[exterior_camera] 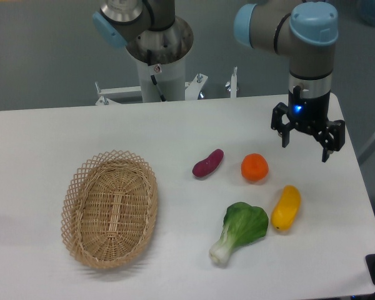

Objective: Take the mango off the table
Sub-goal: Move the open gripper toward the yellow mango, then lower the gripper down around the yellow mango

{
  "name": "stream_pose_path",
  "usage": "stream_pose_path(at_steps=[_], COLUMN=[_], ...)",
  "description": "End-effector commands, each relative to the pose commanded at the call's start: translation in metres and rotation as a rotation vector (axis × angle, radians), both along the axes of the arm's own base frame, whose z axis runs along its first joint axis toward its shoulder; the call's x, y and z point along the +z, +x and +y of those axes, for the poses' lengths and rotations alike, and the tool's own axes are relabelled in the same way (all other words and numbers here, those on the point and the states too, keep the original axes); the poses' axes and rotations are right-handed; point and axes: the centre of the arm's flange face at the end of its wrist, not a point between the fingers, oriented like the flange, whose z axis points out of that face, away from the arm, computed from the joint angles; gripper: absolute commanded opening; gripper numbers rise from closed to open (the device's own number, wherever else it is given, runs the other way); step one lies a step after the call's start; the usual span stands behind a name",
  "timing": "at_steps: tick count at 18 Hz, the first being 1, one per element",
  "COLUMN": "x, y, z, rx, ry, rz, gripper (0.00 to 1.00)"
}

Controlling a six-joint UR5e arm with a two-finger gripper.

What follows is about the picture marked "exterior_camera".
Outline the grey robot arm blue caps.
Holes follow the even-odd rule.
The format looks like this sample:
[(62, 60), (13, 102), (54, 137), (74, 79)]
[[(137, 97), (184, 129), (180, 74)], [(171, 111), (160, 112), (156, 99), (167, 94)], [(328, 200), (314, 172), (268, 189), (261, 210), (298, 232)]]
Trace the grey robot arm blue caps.
[[(102, 38), (135, 60), (146, 103), (196, 99), (185, 84), (185, 58), (194, 34), (176, 16), (174, 1), (102, 1), (92, 16)], [(345, 123), (328, 118), (338, 12), (324, 1), (246, 4), (234, 19), (236, 41), (289, 59), (287, 104), (278, 104), (271, 127), (289, 144), (292, 130), (322, 146), (322, 160), (345, 142)]]

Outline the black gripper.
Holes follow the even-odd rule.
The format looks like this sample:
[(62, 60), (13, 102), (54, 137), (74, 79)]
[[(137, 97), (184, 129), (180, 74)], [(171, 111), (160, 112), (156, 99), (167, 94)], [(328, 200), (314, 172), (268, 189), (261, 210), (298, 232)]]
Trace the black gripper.
[(328, 120), (330, 93), (307, 99), (302, 97), (302, 88), (294, 86), (293, 91), (289, 92), (288, 107), (280, 102), (273, 108), (271, 129), (281, 137), (283, 148), (290, 142), (290, 131), (296, 129), (315, 135), (322, 146), (323, 163), (333, 152), (341, 150), (345, 144), (346, 123), (341, 119)]

